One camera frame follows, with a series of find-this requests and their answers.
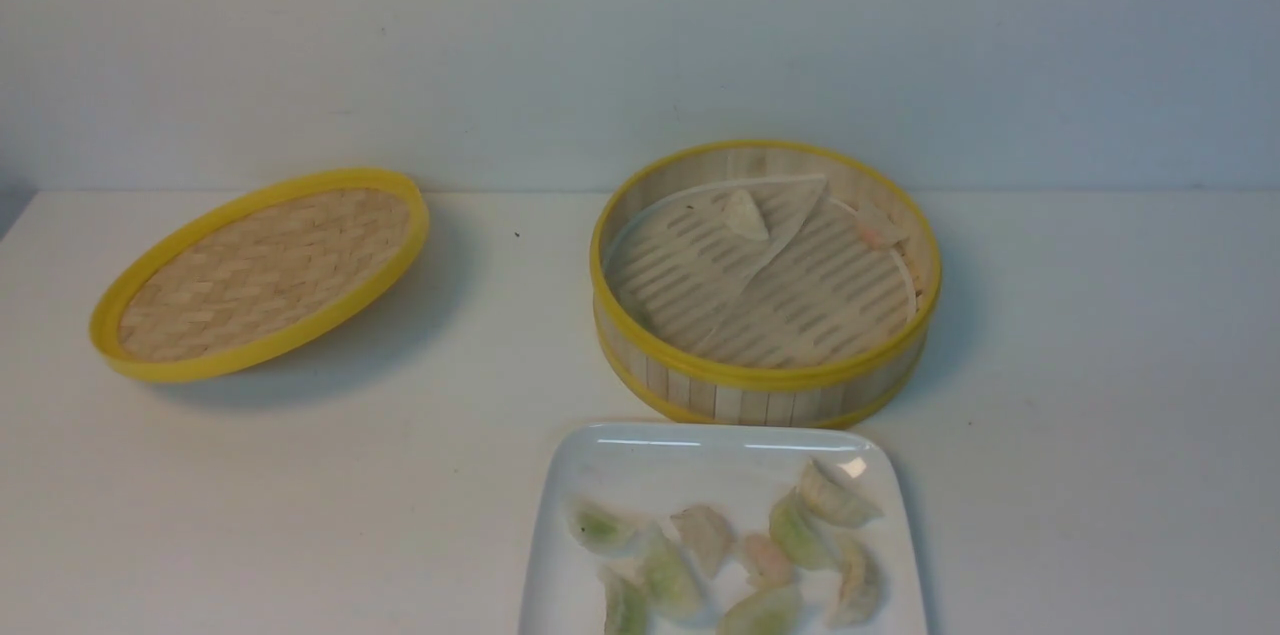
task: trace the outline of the white ceramic plate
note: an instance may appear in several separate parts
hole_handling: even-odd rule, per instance
[[[902,494],[893,466],[874,443],[827,430],[640,424],[582,428],[557,449],[534,529],[520,635],[602,632],[604,589],[596,574],[609,561],[570,535],[566,513],[572,498],[650,518],[673,539],[668,517],[692,504],[713,506],[740,535],[763,533],[769,508],[795,485],[810,457],[855,476],[859,492],[884,511],[856,534],[876,556],[886,590],[874,620],[833,631],[823,620],[840,576],[797,570],[805,613],[796,634],[925,635]],[[626,570],[627,563],[613,565]],[[730,559],[708,584],[712,607],[701,622],[677,626],[652,616],[650,635],[714,632],[718,616],[750,593],[742,567]]]

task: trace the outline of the woven bamboo lid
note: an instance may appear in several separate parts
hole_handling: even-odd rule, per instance
[[[143,380],[239,370],[361,310],[425,237],[425,206],[403,175],[288,181],[165,238],[108,291],[91,335],[115,370]]]

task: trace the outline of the steamer basket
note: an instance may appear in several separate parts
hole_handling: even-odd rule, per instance
[[[724,227],[748,189],[769,230]],[[906,239],[867,247],[883,214]],[[942,282],[928,220],[896,184],[804,143],[708,143],[646,166],[591,238],[600,347],[681,422],[846,428],[883,407],[924,348]]]

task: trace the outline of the dumpling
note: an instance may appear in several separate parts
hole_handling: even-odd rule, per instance
[[[800,474],[799,492],[809,512],[841,527],[860,527],[883,515],[869,499],[828,478],[814,460]]]
[[[795,492],[787,493],[769,512],[769,536],[787,558],[805,570],[826,570],[836,562],[822,535],[809,525]]]
[[[764,242],[769,239],[769,229],[764,225],[760,209],[755,206],[751,193],[733,189],[724,202],[724,225],[746,239]]]
[[[703,609],[698,576],[657,525],[649,526],[644,540],[640,577],[653,609],[676,622],[692,620]]]
[[[724,516],[707,506],[694,506],[671,516],[680,540],[692,553],[698,570],[716,577],[724,556],[733,547],[733,531]]]
[[[649,631],[649,607],[644,594],[617,572],[600,568],[604,584],[604,635],[644,635]]]
[[[827,627],[846,627],[867,622],[876,615],[881,599],[879,567],[870,552],[849,533],[835,536],[844,558],[840,595],[827,616]]]
[[[716,635],[788,635],[803,604],[795,585],[759,590],[724,613]]]
[[[617,554],[626,549],[636,534],[636,526],[603,507],[579,501],[570,511],[568,529],[584,548],[598,556]]]
[[[786,553],[768,535],[751,533],[742,538],[742,567],[746,568],[746,584],[760,590],[790,585],[795,566]]]

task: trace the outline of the white wall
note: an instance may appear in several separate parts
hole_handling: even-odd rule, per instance
[[[1276,187],[1277,102],[1280,0],[0,0],[8,187],[607,189],[760,134],[909,187]]]

